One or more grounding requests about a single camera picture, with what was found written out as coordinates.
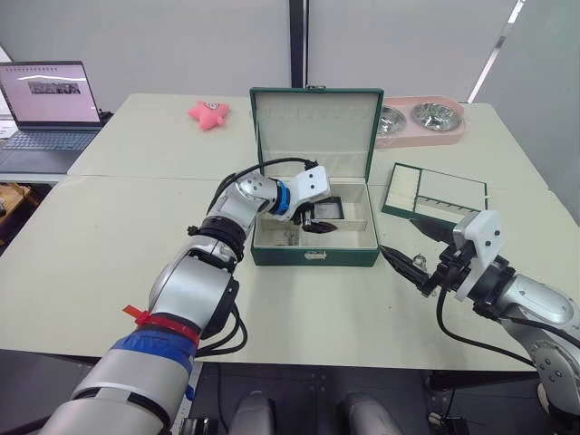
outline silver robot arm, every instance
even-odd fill
[[[224,327],[236,298],[233,278],[259,213],[288,220],[330,195],[324,167],[288,183],[249,173],[230,184],[161,272],[149,310],[131,306],[138,328],[121,338],[44,425],[43,435],[139,434],[169,430],[188,387],[199,339]]]
[[[498,256],[504,239],[497,211],[471,213],[449,230],[432,219],[411,221],[423,234],[449,246],[431,276],[395,249],[382,246],[389,263],[424,295],[437,285],[473,301],[476,313],[495,320],[526,349],[550,402],[551,413],[580,421],[580,310],[566,294],[516,275]]]

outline case latch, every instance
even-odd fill
[[[304,252],[304,258],[307,260],[325,260],[326,251],[306,251]]]

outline stainless steel bowl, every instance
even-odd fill
[[[402,112],[389,106],[382,106],[377,136],[392,136],[404,129],[405,125],[407,125],[407,120]]]
[[[435,102],[416,105],[411,116],[420,125],[433,131],[452,131],[461,125],[461,117],[453,109]]]

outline pink star plush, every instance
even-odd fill
[[[209,130],[217,125],[222,125],[228,111],[227,104],[198,101],[195,107],[189,109],[188,115],[199,121],[199,127],[202,130]]]

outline laptop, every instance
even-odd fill
[[[0,173],[65,174],[102,127],[81,62],[0,63],[0,90],[18,127]]]

